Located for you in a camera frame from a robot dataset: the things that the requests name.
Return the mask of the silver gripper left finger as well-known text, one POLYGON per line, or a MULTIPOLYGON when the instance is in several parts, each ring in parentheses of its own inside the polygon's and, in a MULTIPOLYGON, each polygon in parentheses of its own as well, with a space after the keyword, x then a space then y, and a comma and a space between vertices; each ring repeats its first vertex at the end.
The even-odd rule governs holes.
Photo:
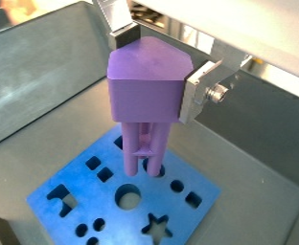
POLYGON ((108 38, 108 47, 116 50, 140 39, 140 27, 133 22, 126 0, 91 0, 108 38))

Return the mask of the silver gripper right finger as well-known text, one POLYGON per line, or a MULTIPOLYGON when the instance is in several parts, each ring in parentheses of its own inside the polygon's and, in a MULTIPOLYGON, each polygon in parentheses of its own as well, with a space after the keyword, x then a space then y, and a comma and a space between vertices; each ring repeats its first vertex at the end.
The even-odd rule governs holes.
POLYGON ((240 69, 245 53, 220 40, 215 40, 209 59, 186 75, 178 121, 188 123, 200 113, 209 100, 224 100, 227 88, 220 82, 240 69))

